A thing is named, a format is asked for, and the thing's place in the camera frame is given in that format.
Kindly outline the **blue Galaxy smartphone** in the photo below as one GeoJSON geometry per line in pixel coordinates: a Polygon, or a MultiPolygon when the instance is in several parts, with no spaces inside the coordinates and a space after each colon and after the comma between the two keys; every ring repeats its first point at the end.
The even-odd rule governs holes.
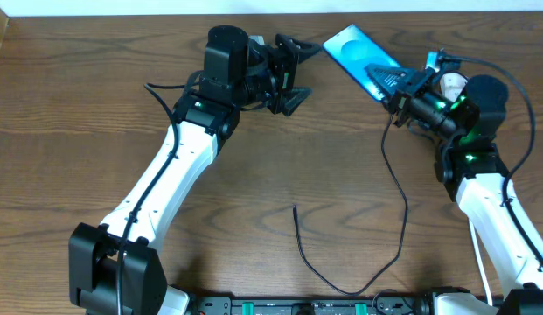
{"type": "Polygon", "coordinates": [[[323,49],[377,102],[384,95],[371,82],[365,68],[369,64],[400,67],[394,58],[355,24],[324,41],[323,49]]]}

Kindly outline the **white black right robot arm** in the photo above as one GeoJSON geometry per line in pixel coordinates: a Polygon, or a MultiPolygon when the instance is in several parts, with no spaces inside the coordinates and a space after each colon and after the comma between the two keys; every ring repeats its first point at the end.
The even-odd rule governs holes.
{"type": "Polygon", "coordinates": [[[436,177],[477,231],[503,291],[502,304],[494,306],[465,289],[433,289],[416,300],[416,313],[543,314],[543,240],[494,142],[505,119],[506,85],[477,75],[453,94],[435,87],[445,68],[416,71],[371,64],[365,71],[398,125],[414,119],[440,137],[436,177]]]}

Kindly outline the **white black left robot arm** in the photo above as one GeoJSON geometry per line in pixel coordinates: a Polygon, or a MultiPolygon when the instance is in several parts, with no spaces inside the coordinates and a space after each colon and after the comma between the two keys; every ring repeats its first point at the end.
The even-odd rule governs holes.
{"type": "Polygon", "coordinates": [[[183,314],[187,293],[167,281],[159,255],[170,224],[200,174],[247,111],[290,116],[311,94],[297,67],[319,45],[279,34],[273,45],[231,25],[213,27],[204,66],[165,107],[164,142],[125,199],[100,224],[79,224],[68,242],[69,298],[88,314],[183,314]]]}

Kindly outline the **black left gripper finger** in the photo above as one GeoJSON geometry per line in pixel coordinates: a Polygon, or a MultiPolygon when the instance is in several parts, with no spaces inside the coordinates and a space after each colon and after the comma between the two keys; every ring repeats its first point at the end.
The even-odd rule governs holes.
{"type": "Polygon", "coordinates": [[[304,61],[315,56],[321,51],[321,46],[316,43],[304,42],[293,39],[292,43],[296,47],[296,54],[298,55],[298,64],[302,64],[304,61]]]}
{"type": "Polygon", "coordinates": [[[293,87],[286,91],[282,96],[282,113],[291,116],[311,94],[311,87],[293,87]]]}

